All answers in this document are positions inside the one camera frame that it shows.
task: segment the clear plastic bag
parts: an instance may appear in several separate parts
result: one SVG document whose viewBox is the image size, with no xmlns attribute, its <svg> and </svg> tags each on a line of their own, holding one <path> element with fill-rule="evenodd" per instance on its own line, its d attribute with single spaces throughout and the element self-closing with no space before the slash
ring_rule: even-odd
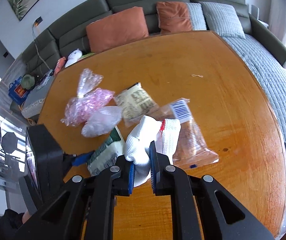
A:
<svg viewBox="0 0 286 240">
<path fill-rule="evenodd" d="M 123 109 L 123 119 L 126 127 L 139 123 L 142 116 L 159 108 L 150 95 L 136 83 L 114 97 L 117 106 Z"/>
<path fill-rule="evenodd" d="M 173 164 L 183 169 L 219 161 L 219 155 L 207 148 L 201 130 L 187 106 L 188 102 L 188 99 L 181 98 L 147 114 L 158 121 L 166 118 L 180 120 L 181 131 L 176 152 L 173 155 Z"/>
<path fill-rule="evenodd" d="M 96 111 L 82 128 L 84 137 L 96 137 L 107 134 L 121 121 L 122 108 L 105 106 Z"/>
<path fill-rule="evenodd" d="M 114 95 L 113 91 L 97 88 L 103 76 L 84 69 L 77 88 L 77 97 L 71 98 L 65 107 L 65 118 L 61 122 L 67 126 L 77 126 L 86 122 L 91 115 L 105 106 Z"/>
</svg>

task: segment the pink plastic bag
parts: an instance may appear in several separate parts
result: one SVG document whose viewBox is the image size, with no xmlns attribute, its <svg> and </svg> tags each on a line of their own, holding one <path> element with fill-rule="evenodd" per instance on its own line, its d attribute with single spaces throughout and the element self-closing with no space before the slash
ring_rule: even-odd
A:
<svg viewBox="0 0 286 240">
<path fill-rule="evenodd" d="M 97 88 L 103 76 L 94 74 L 89 69 L 84 69 L 77 88 L 77 97 L 71 98 L 65 107 L 65 118 L 61 122 L 67 126 L 77 126 L 86 122 L 91 115 L 105 106 L 114 95 L 113 91 Z"/>
</svg>

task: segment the light blue quilted blanket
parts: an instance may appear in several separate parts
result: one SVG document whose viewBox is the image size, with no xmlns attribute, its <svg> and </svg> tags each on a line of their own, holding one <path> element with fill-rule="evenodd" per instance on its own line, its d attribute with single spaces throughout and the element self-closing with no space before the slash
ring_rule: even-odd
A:
<svg viewBox="0 0 286 240">
<path fill-rule="evenodd" d="M 270 101 L 286 142 L 286 69 L 252 36 L 223 38 L 242 58 Z"/>
</svg>

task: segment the stuffed toy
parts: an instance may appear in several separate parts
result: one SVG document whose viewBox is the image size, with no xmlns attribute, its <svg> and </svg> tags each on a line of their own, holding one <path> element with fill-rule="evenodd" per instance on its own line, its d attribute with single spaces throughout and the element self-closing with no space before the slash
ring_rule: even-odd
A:
<svg viewBox="0 0 286 240">
<path fill-rule="evenodd" d="M 62 57 L 58 60 L 58 62 L 56 63 L 55 70 L 54 70 L 54 76 L 55 77 L 61 71 L 61 69 L 64 67 L 65 62 L 66 62 L 66 57 Z"/>
<path fill-rule="evenodd" d="M 77 61 L 80 59 L 80 57 L 82 57 L 82 52 L 81 52 L 79 49 L 73 51 L 73 52 L 68 56 L 67 62 L 66 62 L 66 64 L 65 64 L 65 67 L 68 67 L 68 66 L 74 64 L 75 62 L 77 62 Z"/>
</svg>

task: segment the orange pillow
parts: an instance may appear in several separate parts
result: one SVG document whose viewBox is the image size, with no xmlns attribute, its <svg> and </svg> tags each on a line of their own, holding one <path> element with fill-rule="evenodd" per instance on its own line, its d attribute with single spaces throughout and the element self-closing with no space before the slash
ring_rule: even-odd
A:
<svg viewBox="0 0 286 240">
<path fill-rule="evenodd" d="M 87 25 L 91 52 L 99 53 L 148 36 L 142 7 L 133 7 Z"/>
<path fill-rule="evenodd" d="M 184 2 L 157 2 L 161 34 L 192 30 L 190 13 Z"/>
</svg>

